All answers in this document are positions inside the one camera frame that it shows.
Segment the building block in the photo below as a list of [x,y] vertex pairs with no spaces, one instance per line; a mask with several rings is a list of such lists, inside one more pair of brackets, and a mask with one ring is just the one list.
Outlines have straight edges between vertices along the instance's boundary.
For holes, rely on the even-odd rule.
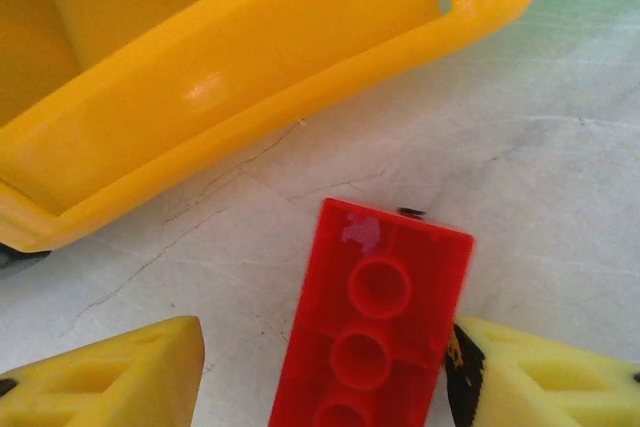
[[19,107],[0,120],[0,243],[66,245],[271,132],[492,34],[530,1],[49,0],[47,45],[77,67],[62,76],[54,52],[36,48],[39,12],[12,0],[0,30],[11,19],[7,32],[22,35],[0,41],[30,48],[9,59],[27,72],[6,83]]
[[327,199],[269,427],[422,427],[472,247]]
[[2,427],[188,427],[204,345],[177,317],[0,375]]
[[457,427],[640,427],[640,364],[461,318],[445,366]]

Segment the black marking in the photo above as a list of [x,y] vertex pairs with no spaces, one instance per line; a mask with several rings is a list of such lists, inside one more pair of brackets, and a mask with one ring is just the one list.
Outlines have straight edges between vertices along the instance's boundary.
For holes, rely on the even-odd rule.
[[18,386],[18,382],[13,379],[0,379],[0,397],[8,394]]
[[453,326],[445,358],[447,394],[456,427],[471,427],[476,416],[485,356],[458,325]]
[[400,215],[404,215],[405,217],[417,220],[424,220],[424,216],[426,215],[426,212],[422,210],[411,209],[409,207],[398,207],[396,212]]
[[23,260],[38,261],[44,259],[50,253],[51,251],[49,250],[43,252],[20,252],[8,245],[0,244],[0,269]]

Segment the yellow plastic edge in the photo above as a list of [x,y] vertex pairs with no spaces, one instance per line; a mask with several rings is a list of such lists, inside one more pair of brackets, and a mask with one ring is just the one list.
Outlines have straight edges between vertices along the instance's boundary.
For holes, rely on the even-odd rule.
[[[36,104],[22,116],[0,129],[0,139],[19,138],[34,123],[56,116],[80,89],[93,95],[104,83],[118,82],[136,68],[157,57],[158,46],[164,52],[185,37],[206,42],[208,25],[224,12],[241,8],[244,0],[202,0],[169,21],[149,31],[137,41],[112,55],[95,68],[79,76],[57,92]],[[298,82],[252,107],[223,120],[186,140],[154,160],[147,162],[117,181],[64,210],[52,220],[46,219],[50,234],[12,243],[22,251],[54,249],[82,237],[131,210],[184,179],[189,174],[233,152],[260,136],[297,118],[351,95],[367,85],[406,69],[459,50],[488,35],[519,16],[530,0],[453,0],[445,16],[377,47],[364,51]],[[4,185],[2,197],[14,205],[5,207],[0,217],[37,216],[36,203],[24,202],[21,194]],[[16,215],[13,209],[20,209]]]
[[3,427],[189,427],[204,343],[176,317],[0,375]]

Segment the black wheel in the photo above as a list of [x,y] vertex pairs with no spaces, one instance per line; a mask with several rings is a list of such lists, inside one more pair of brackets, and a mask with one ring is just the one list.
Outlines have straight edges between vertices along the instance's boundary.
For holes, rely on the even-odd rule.
[[50,253],[50,250],[46,250],[44,252],[20,252],[19,250],[12,249],[7,245],[0,244],[0,269],[13,266],[17,263],[35,264],[39,260],[44,259]]

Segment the round stud hole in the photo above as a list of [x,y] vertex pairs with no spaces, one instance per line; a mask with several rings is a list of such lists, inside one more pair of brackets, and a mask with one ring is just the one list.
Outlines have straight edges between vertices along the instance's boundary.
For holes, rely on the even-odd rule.
[[330,405],[316,415],[313,427],[367,427],[362,415],[348,405]]
[[389,377],[391,358],[375,338],[361,333],[336,340],[330,356],[340,382],[354,389],[375,389]]
[[411,300],[411,279],[401,265],[387,261],[358,265],[349,278],[348,289],[355,308],[373,319],[395,317]]

